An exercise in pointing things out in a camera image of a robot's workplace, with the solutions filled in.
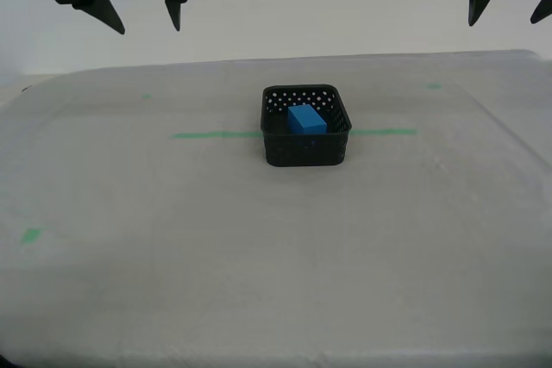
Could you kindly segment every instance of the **black basket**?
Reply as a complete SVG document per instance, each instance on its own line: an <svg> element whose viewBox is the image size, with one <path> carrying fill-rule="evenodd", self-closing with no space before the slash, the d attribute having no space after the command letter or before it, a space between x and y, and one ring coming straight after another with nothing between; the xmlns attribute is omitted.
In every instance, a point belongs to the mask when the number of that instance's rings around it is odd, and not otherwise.
<svg viewBox="0 0 552 368"><path fill-rule="evenodd" d="M327 133L292 134L287 108L293 105L312 105L328 124ZM345 159L351 121L331 85L271 86L262 94L260 129L270 165L337 165Z"/></svg>

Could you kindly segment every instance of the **green tape line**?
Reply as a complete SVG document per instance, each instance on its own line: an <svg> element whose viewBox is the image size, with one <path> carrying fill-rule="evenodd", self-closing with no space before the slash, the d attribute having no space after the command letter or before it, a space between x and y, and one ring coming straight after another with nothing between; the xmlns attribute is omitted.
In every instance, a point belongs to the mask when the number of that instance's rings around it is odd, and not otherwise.
<svg viewBox="0 0 552 368"><path fill-rule="evenodd" d="M416 129L351 129L350 135L415 135Z"/></svg>
<svg viewBox="0 0 552 368"><path fill-rule="evenodd" d="M414 135L416 129L352 129L350 135ZM262 133L255 131L211 131L209 133L179 133L171 136L174 140L204 140L207 138L262 138Z"/></svg>
<svg viewBox="0 0 552 368"><path fill-rule="evenodd" d="M42 229L41 228L28 228L23 237L21 237L21 244L28 245L36 241L41 237Z"/></svg>
<svg viewBox="0 0 552 368"><path fill-rule="evenodd" d="M213 131L210 133L179 133L173 134L171 138L175 140L200 140L204 138L260 138L262 133L257 132L232 132L232 131Z"/></svg>

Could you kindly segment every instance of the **blue rectangular block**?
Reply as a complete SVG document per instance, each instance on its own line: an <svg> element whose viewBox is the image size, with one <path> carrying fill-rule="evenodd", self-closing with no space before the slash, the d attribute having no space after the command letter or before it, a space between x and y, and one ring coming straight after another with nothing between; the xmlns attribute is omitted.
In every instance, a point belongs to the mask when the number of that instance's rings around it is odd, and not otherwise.
<svg viewBox="0 0 552 368"><path fill-rule="evenodd" d="M287 125L294 134L326 134L328 126L310 105L288 107Z"/></svg>

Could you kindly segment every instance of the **white tabletop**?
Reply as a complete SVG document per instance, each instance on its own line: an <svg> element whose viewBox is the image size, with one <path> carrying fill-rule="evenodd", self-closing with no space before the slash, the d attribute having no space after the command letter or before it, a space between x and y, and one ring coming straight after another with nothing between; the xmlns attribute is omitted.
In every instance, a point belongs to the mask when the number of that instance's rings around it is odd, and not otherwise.
<svg viewBox="0 0 552 368"><path fill-rule="evenodd" d="M29 368L548 366L551 80L508 52L36 85L0 113L0 353ZM353 123L344 163L271 167L262 90L321 83Z"/></svg>

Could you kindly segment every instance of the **white wall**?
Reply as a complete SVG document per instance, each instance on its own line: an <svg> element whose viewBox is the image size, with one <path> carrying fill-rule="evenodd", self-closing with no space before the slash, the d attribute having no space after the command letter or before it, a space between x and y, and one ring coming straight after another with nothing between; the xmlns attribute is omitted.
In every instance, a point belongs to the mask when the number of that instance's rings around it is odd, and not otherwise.
<svg viewBox="0 0 552 368"><path fill-rule="evenodd" d="M529 22L539 1L492 0L470 28L467 0L191 0L177 33L163 0L119 0L121 36L53 0L0 0L0 68L512 48L550 59L552 18Z"/></svg>

